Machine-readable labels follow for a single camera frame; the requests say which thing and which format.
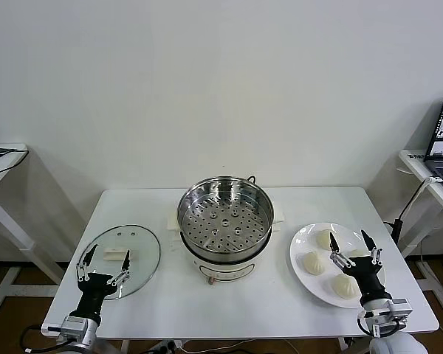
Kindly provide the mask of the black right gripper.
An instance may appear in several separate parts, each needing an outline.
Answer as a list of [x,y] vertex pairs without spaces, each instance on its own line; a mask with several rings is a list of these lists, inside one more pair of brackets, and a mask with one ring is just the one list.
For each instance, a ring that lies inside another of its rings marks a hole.
[[378,248],[372,237],[365,230],[361,230],[364,243],[370,256],[351,257],[350,259],[340,252],[336,238],[329,233],[331,254],[330,260],[346,275],[353,277],[360,289],[360,304],[364,305],[377,299],[390,299],[391,295],[377,276],[382,268],[382,248]]

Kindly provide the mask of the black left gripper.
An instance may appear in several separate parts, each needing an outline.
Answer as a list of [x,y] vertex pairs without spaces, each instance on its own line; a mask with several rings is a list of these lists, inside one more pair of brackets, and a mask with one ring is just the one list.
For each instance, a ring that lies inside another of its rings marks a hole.
[[75,310],[76,317],[100,317],[103,300],[106,296],[117,291],[117,286],[124,283],[131,275],[130,250],[126,252],[121,272],[116,276],[108,274],[90,273],[88,268],[95,253],[97,244],[84,254],[82,260],[76,264],[78,289],[82,292],[80,301]]

